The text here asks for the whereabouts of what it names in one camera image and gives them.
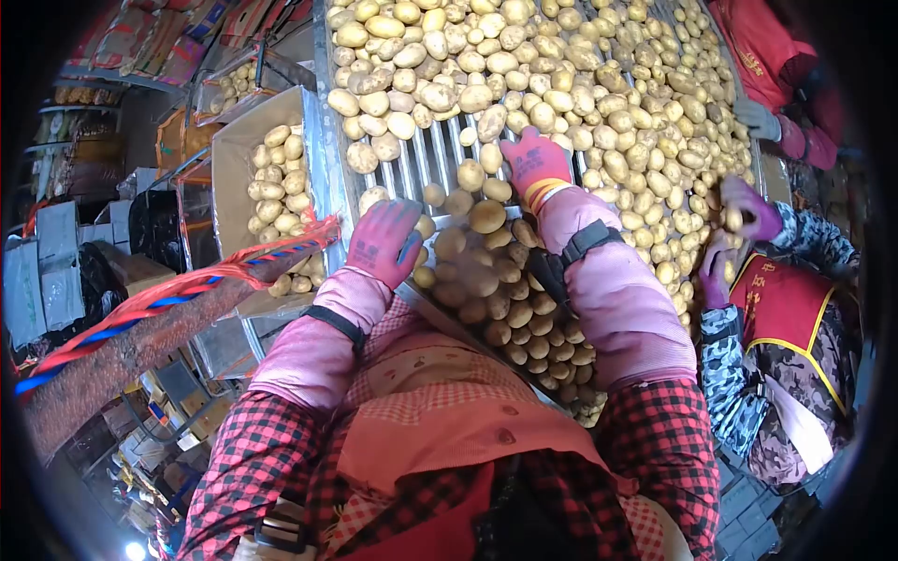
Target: red glove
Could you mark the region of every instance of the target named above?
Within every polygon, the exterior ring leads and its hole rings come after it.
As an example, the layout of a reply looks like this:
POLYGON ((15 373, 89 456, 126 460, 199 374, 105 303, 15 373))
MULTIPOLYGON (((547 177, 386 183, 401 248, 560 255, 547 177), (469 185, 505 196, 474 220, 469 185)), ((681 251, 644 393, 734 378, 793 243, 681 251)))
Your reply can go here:
POLYGON ((729 287, 724 280, 726 262, 735 256, 735 250, 729 249, 726 232, 717 230, 708 248, 705 260, 699 269, 699 280, 705 293, 705 308, 719 310, 729 304, 729 287))
POLYGON ((352 232, 346 264, 396 290, 415 267, 424 244, 421 233, 414 229, 420 217, 420 203, 404 199, 378 201, 352 232))
POLYGON ((536 127, 525 127, 517 143, 503 140, 499 148, 511 165, 511 182, 518 196, 535 215, 559 187, 572 182, 570 154, 536 127))

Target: hand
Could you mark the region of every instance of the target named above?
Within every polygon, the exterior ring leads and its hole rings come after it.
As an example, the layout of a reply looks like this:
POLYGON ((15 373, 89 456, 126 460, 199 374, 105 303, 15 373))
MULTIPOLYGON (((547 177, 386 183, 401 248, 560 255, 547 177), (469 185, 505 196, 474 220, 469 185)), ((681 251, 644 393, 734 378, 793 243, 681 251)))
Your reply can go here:
POLYGON ((346 264, 396 290, 415 267, 424 244, 421 233, 414 229, 420 217, 420 203, 404 199, 378 201, 352 232, 346 264))
POLYGON ((729 304, 729 286, 724 280, 726 262, 735 256, 735 250, 729 249, 726 232, 717 230, 711 243, 705 249, 705 260, 699 269, 699 280, 705 293, 705 308, 719 310, 729 304))
POLYGON ((511 165, 511 182, 518 196, 536 215, 546 195, 561 183, 570 183, 570 154, 536 127, 525 127, 517 143, 503 140, 502 154, 511 165))
POLYGON ((783 220, 777 209, 768 205, 742 178, 727 175, 720 184, 720 202, 744 215, 742 228, 736 234, 749 240, 770 241, 782 232, 783 220))
POLYGON ((752 138, 765 138, 773 142, 779 142, 782 138, 779 119, 757 101, 740 98, 733 104, 733 112, 748 127, 748 134, 752 138))

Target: light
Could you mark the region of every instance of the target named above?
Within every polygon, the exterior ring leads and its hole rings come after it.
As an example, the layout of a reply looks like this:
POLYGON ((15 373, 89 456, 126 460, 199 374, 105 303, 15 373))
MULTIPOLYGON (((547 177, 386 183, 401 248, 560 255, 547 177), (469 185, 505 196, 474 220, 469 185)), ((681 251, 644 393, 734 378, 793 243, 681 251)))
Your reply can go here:
POLYGON ((146 559, 146 549, 136 541, 132 541, 125 546, 125 555, 131 561, 144 561, 146 559))

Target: plaid shirt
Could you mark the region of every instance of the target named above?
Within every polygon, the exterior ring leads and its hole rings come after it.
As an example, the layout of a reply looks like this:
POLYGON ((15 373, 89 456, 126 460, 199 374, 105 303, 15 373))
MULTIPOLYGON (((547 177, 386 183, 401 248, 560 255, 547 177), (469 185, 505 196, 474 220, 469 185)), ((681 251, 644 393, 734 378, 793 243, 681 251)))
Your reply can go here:
MULTIPOLYGON (((241 535, 279 496, 305 506, 305 523, 318 536, 351 497, 337 461, 353 415, 325 422, 276 395, 241 396, 222 423, 209 469, 196 492, 179 554, 230 559, 241 535)), ((695 382, 641 384, 609 395, 600 417, 597 449, 610 469, 636 478, 639 492, 661 504, 682 529, 697 559, 714 558, 718 471, 708 411, 695 382)), ((497 461, 497 474, 507 460, 497 461)), ((572 453, 522 455, 526 478, 546 514, 564 521, 582 558, 639 559, 608 474, 572 453)), ((346 555, 436 517, 459 504, 476 468, 403 478, 396 500, 339 549, 346 555)))

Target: pink sleeve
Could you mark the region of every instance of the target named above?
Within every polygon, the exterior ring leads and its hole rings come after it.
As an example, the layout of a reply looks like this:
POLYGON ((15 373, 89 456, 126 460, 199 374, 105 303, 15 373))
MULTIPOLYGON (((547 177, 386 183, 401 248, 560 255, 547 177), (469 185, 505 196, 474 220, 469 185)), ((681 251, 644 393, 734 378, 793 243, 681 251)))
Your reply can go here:
POLYGON ((782 138, 779 147, 786 156, 802 160, 821 170, 829 170, 836 163, 838 146, 820 127, 802 128, 785 115, 777 115, 782 138))
MULTIPOLYGON (((598 197, 580 188, 556 193, 540 212, 546 249, 560 254, 570 237, 601 219, 621 221, 598 197)), ((644 381, 696 380, 695 349, 677 319, 674 303, 630 246, 612 242, 589 250, 565 272, 571 307, 596 349, 600 390, 644 381)))
MULTIPOLYGON (((392 300, 381 281, 355 267, 328 277, 314 303, 335 311, 367 336, 392 300)), ((355 376, 352 341, 315 318, 292 321, 262 360, 249 390, 266 391, 296 405, 319 410, 336 407, 355 376)))

